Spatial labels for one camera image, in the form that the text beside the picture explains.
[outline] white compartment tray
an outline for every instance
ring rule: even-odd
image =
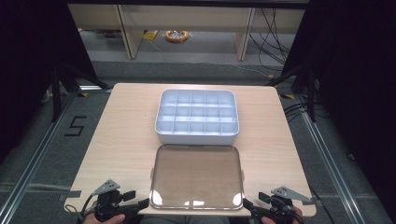
[[[166,90],[155,131],[163,144],[232,145],[239,132],[235,95],[220,90]]]

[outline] gray floor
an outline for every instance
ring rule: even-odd
[[[172,69],[177,72],[173,66],[202,69],[202,66],[197,66],[197,64],[207,64],[214,67],[222,64],[224,66],[221,67],[222,70],[219,72],[227,73],[226,75],[229,74],[229,76],[233,76],[233,72],[237,75],[257,76],[259,81],[255,81],[256,85],[262,85],[259,82],[266,83],[269,80],[268,76],[279,76],[279,72],[262,68],[260,60],[266,66],[276,69],[281,68],[279,67],[281,63],[268,56],[261,55],[259,60],[259,51],[251,40],[248,43],[245,60],[238,62],[233,45],[233,36],[227,33],[192,32],[191,37],[186,42],[173,44],[167,42],[163,37],[163,32],[160,32],[154,41],[144,40],[142,42],[137,57],[133,60],[127,58],[123,42],[119,38],[104,38],[103,35],[92,31],[84,31],[81,36],[94,67],[98,70],[98,76],[108,82],[134,81],[132,78],[136,77],[129,77],[132,69],[141,76],[148,77],[148,79],[139,77],[139,80],[152,81],[154,79],[152,74],[159,72],[159,68],[169,73]],[[291,45],[293,35],[280,35],[279,37],[283,45],[287,47]],[[254,38],[260,43],[262,42],[259,35],[254,35]],[[270,47],[268,49],[281,57],[278,50]],[[150,66],[145,65],[147,63],[157,64],[158,66],[151,66],[150,68]],[[279,94],[289,94],[291,82],[292,78],[279,84],[277,87]],[[90,143],[108,96],[109,93],[89,93],[86,97],[77,97],[73,100],[70,109],[68,109],[61,122],[59,131],[49,146],[46,157],[41,162],[10,223],[75,222],[75,217],[63,210],[62,196],[66,194],[73,183],[74,176]],[[297,101],[283,98],[281,103],[284,107],[287,107],[297,104]],[[316,106],[316,113],[320,133],[325,139],[346,181],[346,185],[351,190],[367,223],[391,223],[359,166],[345,156],[347,147],[338,135],[331,119],[328,118],[320,105]],[[79,121],[80,125],[85,126],[81,137],[65,136],[66,133],[75,131],[69,129],[74,116],[87,117]],[[295,116],[289,116],[288,120],[308,183],[329,209],[335,223],[351,223],[318,153],[317,145],[304,125],[303,116],[301,114]],[[13,185],[22,175],[50,126],[50,118],[51,101],[42,105],[21,143],[11,151],[8,158],[0,165],[0,202],[5,201]],[[323,207],[319,206],[317,214],[306,218],[305,223],[331,222]]]

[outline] wooden table surface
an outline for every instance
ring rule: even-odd
[[[269,208],[258,199],[259,191],[286,186],[311,197],[276,89],[259,86],[120,83],[113,89],[97,125],[71,190],[79,198],[65,204],[79,211],[90,194],[109,178],[120,184],[120,193],[136,190],[137,203],[149,197],[150,174],[157,149],[162,145],[154,129],[161,94],[167,89],[228,90],[235,94],[240,131],[234,146],[239,151],[248,200]],[[316,213],[314,205],[302,205],[305,217]],[[178,211],[152,207],[140,214],[250,216],[237,211]]]

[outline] transparent plastic tray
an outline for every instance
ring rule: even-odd
[[[163,144],[232,145],[239,132],[231,91],[166,90],[155,131]]]
[[[149,195],[158,209],[242,207],[239,153],[231,146],[164,145],[157,151]]]

